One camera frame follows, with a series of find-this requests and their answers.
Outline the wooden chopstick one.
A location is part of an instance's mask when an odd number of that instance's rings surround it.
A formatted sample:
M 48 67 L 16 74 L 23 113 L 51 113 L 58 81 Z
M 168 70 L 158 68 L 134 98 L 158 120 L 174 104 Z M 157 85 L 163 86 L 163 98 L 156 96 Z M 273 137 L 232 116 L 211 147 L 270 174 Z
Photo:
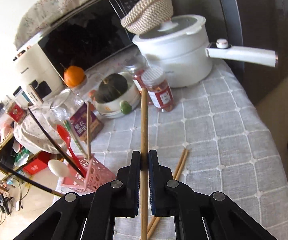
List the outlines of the wooden chopstick one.
M 141 179 L 140 179 L 140 208 L 141 208 L 141 240 L 147 239 L 148 228 L 148 93 L 142 89 L 141 101 Z

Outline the purple label glass jar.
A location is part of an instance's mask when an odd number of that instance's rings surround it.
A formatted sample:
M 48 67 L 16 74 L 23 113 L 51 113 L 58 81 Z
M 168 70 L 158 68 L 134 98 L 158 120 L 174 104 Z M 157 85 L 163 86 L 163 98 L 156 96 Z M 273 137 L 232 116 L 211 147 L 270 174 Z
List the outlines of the purple label glass jar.
M 73 131 L 84 143 L 87 143 L 88 119 L 91 121 L 91 124 L 89 124 L 90 141 L 95 139 L 104 127 L 104 124 L 92 111 L 87 114 L 86 102 L 69 88 L 55 96 L 51 102 L 50 110 L 55 113 L 60 121 L 69 121 Z

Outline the red label spice jar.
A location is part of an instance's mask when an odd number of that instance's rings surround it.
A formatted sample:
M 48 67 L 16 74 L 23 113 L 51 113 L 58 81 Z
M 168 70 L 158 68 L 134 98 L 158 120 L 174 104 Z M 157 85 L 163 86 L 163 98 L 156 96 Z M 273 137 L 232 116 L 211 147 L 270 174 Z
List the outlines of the red label spice jar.
M 22 109 L 14 100 L 9 100 L 5 105 L 5 112 L 17 124 L 21 124 L 27 116 L 27 112 Z

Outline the white electric cooking pot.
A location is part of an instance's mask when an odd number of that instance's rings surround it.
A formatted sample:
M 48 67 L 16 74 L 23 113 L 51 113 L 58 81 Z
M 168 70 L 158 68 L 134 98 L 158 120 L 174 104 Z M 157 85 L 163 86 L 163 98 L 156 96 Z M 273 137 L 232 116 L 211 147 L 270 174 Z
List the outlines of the white electric cooking pot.
M 163 68 L 172 88 L 194 85 L 207 77 L 213 59 L 277 65 L 273 50 L 233 46 L 224 38 L 209 42 L 205 24 L 200 15 L 175 16 L 132 41 L 150 66 Z

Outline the cream air fryer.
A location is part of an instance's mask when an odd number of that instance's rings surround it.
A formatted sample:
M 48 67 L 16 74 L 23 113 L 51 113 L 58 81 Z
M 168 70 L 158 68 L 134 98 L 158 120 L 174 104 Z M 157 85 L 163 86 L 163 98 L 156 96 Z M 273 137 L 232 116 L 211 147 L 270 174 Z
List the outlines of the cream air fryer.
M 34 105 L 41 106 L 64 89 L 61 77 L 38 44 L 19 52 L 13 66 L 21 88 Z

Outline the black chopstick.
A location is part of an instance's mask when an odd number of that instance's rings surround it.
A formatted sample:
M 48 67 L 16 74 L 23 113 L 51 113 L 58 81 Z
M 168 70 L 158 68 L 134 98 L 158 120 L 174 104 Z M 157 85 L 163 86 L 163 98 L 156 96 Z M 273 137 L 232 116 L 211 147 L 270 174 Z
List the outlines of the black chopstick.
M 24 181 L 27 182 L 28 184 L 30 184 L 30 185 L 32 185 L 32 186 L 34 186 L 34 187 L 37 187 L 38 189 L 41 189 L 41 190 L 43 190 L 43 191 L 46 191 L 46 192 L 48 192 L 48 193 L 50 193 L 50 194 L 53 194 L 53 195 L 55 195 L 55 196 L 58 196 L 58 197 L 62 197 L 62 196 L 64 195 L 63 193 L 60 193 L 60 192 L 55 191 L 55 190 L 53 190 L 53 189 L 50 189 L 50 188 L 48 188 L 48 187 L 46 187 L 46 186 L 43 186 L 43 185 L 41 185 L 41 184 L 39 184 L 39 183 L 37 183 L 37 182 L 35 182 L 35 181 L 27 178 L 27 177 L 21 175 L 20 173 L 12 170 L 11 168 L 7 167 L 6 165 L 4 165 L 4 164 L 1 163 L 1 162 L 0 162 L 0 167 L 1 167 L 2 169 L 6 170 L 7 172 L 11 173 L 13 176 L 17 176 L 18 178 L 24 180 Z
M 56 150 L 60 153 L 60 155 L 74 168 L 74 170 L 81 175 L 83 178 L 86 178 L 85 172 L 81 170 L 78 165 L 73 161 L 73 159 L 63 151 L 63 149 L 59 146 L 59 144 L 46 132 L 43 126 L 39 123 L 37 118 L 33 115 L 32 111 L 28 109 L 32 119 L 36 122 L 37 126 L 41 129 L 46 138 L 51 142 L 51 144 L 56 148 Z

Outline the black microwave oven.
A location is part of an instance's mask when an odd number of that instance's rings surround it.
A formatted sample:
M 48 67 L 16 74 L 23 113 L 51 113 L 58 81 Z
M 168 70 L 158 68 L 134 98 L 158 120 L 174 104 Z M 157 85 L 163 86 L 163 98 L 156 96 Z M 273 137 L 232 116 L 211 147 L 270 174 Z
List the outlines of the black microwave oven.
M 69 66 L 83 70 L 132 46 L 133 34 L 120 21 L 139 0 L 98 0 L 67 14 L 38 44 L 60 76 Z

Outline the white plastic spoon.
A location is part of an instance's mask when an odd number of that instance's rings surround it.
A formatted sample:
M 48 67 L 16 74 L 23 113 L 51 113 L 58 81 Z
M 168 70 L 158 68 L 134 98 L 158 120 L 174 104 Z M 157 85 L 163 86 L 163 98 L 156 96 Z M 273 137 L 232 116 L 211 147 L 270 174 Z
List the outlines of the white plastic spoon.
M 61 161 L 51 159 L 48 161 L 48 167 L 51 172 L 59 178 L 65 178 L 70 175 L 68 167 Z

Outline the orange tangerine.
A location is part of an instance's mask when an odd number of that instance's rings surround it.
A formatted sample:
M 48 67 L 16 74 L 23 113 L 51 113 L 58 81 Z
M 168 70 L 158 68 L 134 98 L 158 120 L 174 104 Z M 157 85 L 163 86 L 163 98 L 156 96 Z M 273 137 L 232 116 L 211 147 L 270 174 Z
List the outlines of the orange tangerine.
M 77 66 L 69 66 L 64 71 L 64 82 L 69 88 L 80 85 L 85 78 L 84 70 Z

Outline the grey checked tablecloth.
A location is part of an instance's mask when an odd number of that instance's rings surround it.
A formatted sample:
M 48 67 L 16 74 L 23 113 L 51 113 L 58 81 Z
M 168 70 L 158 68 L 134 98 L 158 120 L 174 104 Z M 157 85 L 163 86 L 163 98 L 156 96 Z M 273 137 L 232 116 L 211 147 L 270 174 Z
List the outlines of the grey checked tablecloth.
M 173 89 L 175 107 L 148 108 L 149 147 L 194 191 L 222 191 L 277 239 L 288 239 L 288 183 L 269 129 L 221 60 L 198 84 Z

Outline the green printed wrapped chopsticks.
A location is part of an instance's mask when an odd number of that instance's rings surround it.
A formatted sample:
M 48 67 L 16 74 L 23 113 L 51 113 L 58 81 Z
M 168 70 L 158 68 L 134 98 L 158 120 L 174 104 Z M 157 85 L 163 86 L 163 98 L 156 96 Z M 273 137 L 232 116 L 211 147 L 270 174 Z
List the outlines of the green printed wrapped chopsticks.
M 79 151 L 81 152 L 81 154 L 88 159 L 87 153 L 84 151 L 82 145 L 80 144 L 80 142 L 78 141 L 77 137 L 75 136 L 75 134 L 73 133 L 73 129 L 71 127 L 71 124 L 69 123 L 68 120 L 64 120 L 63 121 L 65 128 L 67 129 L 68 133 L 70 134 L 70 136 L 72 137 L 74 143 L 77 145 L 77 148 L 79 149 Z

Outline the red box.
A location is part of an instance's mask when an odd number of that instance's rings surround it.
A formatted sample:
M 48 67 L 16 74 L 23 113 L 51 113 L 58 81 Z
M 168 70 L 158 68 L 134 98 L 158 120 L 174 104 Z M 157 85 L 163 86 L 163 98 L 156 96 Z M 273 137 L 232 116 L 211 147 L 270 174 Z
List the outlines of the red box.
M 48 161 L 52 158 L 52 155 L 48 152 L 40 152 L 36 157 L 24 165 L 23 170 L 30 174 L 35 175 L 38 172 L 48 167 Z

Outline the dark green pumpkin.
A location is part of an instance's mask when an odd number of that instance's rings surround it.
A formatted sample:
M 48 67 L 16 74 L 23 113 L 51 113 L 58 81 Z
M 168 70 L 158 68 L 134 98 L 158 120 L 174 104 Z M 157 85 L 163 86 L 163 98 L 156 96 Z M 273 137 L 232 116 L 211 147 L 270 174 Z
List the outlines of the dark green pumpkin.
M 120 74 L 113 73 L 104 78 L 95 93 L 98 103 L 108 103 L 118 99 L 128 90 L 126 78 Z

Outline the white ceramic bowl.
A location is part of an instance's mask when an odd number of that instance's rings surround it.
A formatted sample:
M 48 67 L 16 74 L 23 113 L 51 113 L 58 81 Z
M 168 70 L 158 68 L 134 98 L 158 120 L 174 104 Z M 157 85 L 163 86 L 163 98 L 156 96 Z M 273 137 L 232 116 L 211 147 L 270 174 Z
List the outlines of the white ceramic bowl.
M 120 111 L 119 104 L 121 101 L 127 101 L 132 106 L 132 110 L 134 110 L 141 101 L 141 93 L 137 89 L 132 76 L 128 72 L 120 72 L 119 74 L 126 78 L 128 90 L 114 101 L 108 103 L 95 102 L 96 110 L 105 118 L 114 119 L 124 116 Z

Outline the wooden chopstick in basket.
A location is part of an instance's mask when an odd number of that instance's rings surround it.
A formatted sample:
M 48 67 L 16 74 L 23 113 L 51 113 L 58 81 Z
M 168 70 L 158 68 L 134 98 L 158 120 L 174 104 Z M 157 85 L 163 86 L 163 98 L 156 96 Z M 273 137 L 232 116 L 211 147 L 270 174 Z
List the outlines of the wooden chopstick in basket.
M 87 153 L 88 153 L 88 159 L 91 159 L 91 109 L 90 109 L 90 103 L 86 103 L 86 135 L 87 135 Z

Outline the small green fruit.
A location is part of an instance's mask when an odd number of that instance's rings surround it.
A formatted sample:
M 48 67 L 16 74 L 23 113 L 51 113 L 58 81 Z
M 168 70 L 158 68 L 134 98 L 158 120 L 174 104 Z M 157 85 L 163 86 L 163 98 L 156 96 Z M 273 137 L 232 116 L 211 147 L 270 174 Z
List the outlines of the small green fruit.
M 128 115 L 132 112 L 132 106 L 127 101 L 121 101 L 120 104 L 120 111 L 124 115 Z

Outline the red label plastic jar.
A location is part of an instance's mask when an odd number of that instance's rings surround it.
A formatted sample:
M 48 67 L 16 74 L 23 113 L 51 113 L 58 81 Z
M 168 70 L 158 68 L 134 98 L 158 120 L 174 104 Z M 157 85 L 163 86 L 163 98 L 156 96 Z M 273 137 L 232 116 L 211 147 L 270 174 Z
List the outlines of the red label plastic jar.
M 174 99 L 164 70 L 161 67 L 148 68 L 141 79 L 153 105 L 161 112 L 170 112 L 174 107 Z

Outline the pink perforated utensil basket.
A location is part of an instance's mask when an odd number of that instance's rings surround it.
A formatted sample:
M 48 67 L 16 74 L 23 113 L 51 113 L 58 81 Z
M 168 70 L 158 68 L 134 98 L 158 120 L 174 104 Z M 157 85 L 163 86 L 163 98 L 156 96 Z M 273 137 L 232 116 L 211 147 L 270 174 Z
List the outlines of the pink perforated utensil basket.
M 78 194 L 94 193 L 102 185 L 116 179 L 116 175 L 95 157 L 91 159 L 90 163 L 82 156 L 78 156 L 78 159 L 81 166 L 87 171 L 86 177 L 81 177 L 80 174 L 65 161 L 64 163 L 68 167 L 70 174 L 78 180 L 81 185 L 77 184 L 71 178 L 65 177 L 60 183 L 63 190 L 71 190 Z

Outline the red plastic spoon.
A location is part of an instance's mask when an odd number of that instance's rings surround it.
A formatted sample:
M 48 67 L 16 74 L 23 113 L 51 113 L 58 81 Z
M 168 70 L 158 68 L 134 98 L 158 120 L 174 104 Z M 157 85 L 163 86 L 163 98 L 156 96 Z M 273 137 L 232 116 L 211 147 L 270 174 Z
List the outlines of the red plastic spoon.
M 69 152 L 73 158 L 74 163 L 77 165 L 79 170 L 81 170 L 83 177 L 85 178 L 87 171 L 83 168 L 83 166 L 79 162 L 79 159 L 77 158 L 77 156 L 75 155 L 75 153 L 71 149 L 71 136 L 69 135 L 68 131 L 61 125 L 57 125 L 56 129 L 58 131 L 58 134 L 62 138 L 62 140 L 66 143 L 66 146 L 67 146 L 67 148 L 68 148 L 68 150 L 69 150 Z

